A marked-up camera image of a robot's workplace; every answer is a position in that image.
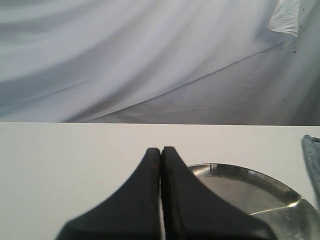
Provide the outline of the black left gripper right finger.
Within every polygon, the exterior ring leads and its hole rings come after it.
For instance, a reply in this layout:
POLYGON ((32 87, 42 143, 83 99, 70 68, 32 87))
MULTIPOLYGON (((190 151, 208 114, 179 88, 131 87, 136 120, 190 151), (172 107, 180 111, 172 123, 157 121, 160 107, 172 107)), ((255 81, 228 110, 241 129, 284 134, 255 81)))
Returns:
POLYGON ((168 240, 275 240, 262 220, 239 210, 207 188, 176 149, 161 153, 161 201, 168 240))

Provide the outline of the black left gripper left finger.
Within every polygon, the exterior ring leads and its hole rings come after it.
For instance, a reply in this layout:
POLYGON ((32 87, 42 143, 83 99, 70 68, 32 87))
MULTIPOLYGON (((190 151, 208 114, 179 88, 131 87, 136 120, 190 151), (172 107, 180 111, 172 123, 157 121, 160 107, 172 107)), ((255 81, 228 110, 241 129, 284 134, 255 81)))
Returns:
POLYGON ((58 240, 160 239, 160 151, 148 148, 138 167, 108 199, 68 221, 58 240))

